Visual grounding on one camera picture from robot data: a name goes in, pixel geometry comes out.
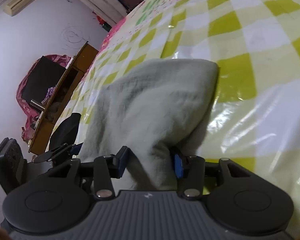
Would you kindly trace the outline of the light green pants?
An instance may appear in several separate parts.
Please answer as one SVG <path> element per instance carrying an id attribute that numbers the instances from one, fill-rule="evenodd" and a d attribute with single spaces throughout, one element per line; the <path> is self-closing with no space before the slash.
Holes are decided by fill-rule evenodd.
<path id="1" fill-rule="evenodd" d="M 120 190 L 175 190 L 169 147 L 194 155 L 205 136 L 218 77 L 203 59 L 156 59 L 103 86 L 79 159 L 91 162 L 127 146 L 133 152 Z"/>

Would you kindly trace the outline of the pink plastic bag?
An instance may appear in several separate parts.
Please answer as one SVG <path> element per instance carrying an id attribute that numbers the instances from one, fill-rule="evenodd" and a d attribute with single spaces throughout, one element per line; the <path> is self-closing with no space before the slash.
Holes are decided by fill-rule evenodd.
<path id="1" fill-rule="evenodd" d="M 41 103 L 48 90 L 55 87 L 65 72 L 71 57 L 67 55 L 46 55 L 39 58 L 22 79 L 16 92 L 16 100 L 26 115 L 25 126 L 21 128 L 21 138 L 28 142 L 33 138 L 34 125 L 40 111 L 30 105 L 31 100 Z"/>

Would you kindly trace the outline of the metal cup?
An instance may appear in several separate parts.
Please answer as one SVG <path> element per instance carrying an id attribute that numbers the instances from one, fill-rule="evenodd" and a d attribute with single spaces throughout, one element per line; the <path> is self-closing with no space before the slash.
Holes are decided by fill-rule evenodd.
<path id="1" fill-rule="evenodd" d="M 33 99 L 32 99 L 32 100 L 30 101 L 30 105 L 31 105 L 33 108 L 37 109 L 38 111 L 41 111 L 41 112 L 45 111 L 45 107 L 44 107 L 41 103 L 37 102 L 36 100 L 33 100 Z"/>

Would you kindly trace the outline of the wooden side cabinet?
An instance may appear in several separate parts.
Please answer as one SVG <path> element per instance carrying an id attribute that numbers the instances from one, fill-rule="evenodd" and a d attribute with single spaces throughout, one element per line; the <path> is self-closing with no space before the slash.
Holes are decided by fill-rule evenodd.
<path id="1" fill-rule="evenodd" d="M 67 69 L 36 123 L 34 135 L 28 143 L 30 153 L 40 155 L 45 152 L 55 124 L 97 54 L 98 50 L 86 42 L 69 61 Z"/>

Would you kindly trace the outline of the red green toy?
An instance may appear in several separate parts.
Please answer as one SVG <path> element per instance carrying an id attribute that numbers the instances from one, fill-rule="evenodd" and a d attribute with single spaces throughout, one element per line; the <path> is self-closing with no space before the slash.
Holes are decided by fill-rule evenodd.
<path id="1" fill-rule="evenodd" d="M 112 27 L 105 20 L 100 18 L 100 16 L 96 16 L 96 18 L 97 18 L 97 21 L 99 22 L 99 24 L 102 26 L 102 28 L 104 30 L 106 30 L 107 32 L 110 32 Z"/>

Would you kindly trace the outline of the checkered yellow-green bed sheet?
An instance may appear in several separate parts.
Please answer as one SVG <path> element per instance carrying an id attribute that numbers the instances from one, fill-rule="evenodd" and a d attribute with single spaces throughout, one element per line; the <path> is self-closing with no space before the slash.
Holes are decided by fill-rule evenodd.
<path id="1" fill-rule="evenodd" d="M 300 235 L 300 0 L 168 0 L 128 19 L 99 52 L 61 120 L 81 114 L 85 138 L 99 90 L 149 59 L 206 59 L 220 66 L 199 152 L 229 157 L 293 199 Z"/>

